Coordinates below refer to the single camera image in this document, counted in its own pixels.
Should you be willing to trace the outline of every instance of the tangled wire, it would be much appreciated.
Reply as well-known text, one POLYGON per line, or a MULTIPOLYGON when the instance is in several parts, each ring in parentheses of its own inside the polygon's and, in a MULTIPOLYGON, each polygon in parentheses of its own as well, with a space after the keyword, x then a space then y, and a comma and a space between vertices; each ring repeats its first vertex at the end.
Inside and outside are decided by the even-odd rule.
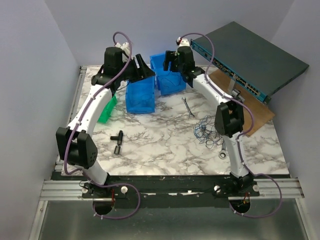
POLYGON ((193 133, 200 144, 205 143, 208 149, 212 149, 214 145, 220 146, 224 142, 224 139, 216 130, 214 116, 207 115, 200 120, 194 126, 193 133))

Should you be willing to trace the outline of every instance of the blue container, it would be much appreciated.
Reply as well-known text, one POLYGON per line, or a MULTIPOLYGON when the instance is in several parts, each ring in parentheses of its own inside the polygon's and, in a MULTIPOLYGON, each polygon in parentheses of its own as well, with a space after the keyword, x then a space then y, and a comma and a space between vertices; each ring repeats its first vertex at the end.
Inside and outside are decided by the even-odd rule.
POLYGON ((165 53, 150 56, 151 69, 155 72, 156 85, 161 95, 178 93, 186 89, 179 72, 164 71, 165 53))
POLYGON ((126 111, 131 114, 155 112, 155 78, 130 83, 125 92, 126 111))

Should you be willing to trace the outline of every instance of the wrench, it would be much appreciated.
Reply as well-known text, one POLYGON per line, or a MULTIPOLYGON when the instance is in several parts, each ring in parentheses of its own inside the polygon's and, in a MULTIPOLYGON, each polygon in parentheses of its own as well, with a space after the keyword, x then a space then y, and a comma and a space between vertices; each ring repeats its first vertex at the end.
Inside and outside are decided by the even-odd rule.
POLYGON ((190 110, 190 108, 188 106, 187 99, 185 97, 182 97, 181 99, 184 102, 184 105, 185 105, 186 109, 188 110, 189 118, 195 118, 195 115, 191 112, 191 110, 190 110))
POLYGON ((226 159, 226 157, 227 157, 226 149, 227 149, 226 143, 225 143, 225 140, 223 140, 222 148, 221 148, 221 151, 219 152, 219 158, 226 159))

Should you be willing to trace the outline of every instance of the white marble countertop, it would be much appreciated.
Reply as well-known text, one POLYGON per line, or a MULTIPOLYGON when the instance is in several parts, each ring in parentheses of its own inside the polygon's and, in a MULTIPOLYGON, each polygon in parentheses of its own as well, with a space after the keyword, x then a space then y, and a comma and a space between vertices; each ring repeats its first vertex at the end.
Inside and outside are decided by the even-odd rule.
MULTIPOLYGON (((91 77, 100 67, 89 66, 82 87, 78 110, 88 96, 91 77)), ((126 89, 117 91, 118 103, 106 124, 97 123, 92 136, 98 148, 97 160, 111 175, 224 175, 230 173, 229 157, 219 158, 221 146, 208 149, 194 135, 194 126, 216 110, 193 89, 169 96, 155 90, 155 113, 130 114, 126 111, 126 89), (185 97, 195 115, 189 118, 185 97), (120 155, 114 154, 116 136, 124 133, 120 155)), ((246 162, 254 173, 288 174, 273 122, 251 137, 244 137, 246 162)))

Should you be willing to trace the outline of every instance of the white wall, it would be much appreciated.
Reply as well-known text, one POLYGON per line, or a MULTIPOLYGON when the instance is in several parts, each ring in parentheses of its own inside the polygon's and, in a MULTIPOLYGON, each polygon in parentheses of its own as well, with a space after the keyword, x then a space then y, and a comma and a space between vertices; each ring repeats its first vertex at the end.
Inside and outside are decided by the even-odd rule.
POLYGON ((290 173, 299 177, 320 238, 320 1, 295 0, 272 42, 310 65, 272 99, 290 173))
POLYGON ((0 6, 0 239, 26 240, 79 66, 43 0, 0 6))
MULTIPOLYGON (((293 1, 45 0, 81 65, 102 64, 115 31, 125 32, 134 53, 141 53, 146 62, 150 55, 175 49, 183 34, 207 34, 231 21, 271 40, 293 1)), ((206 63, 200 56, 196 61, 206 63)))

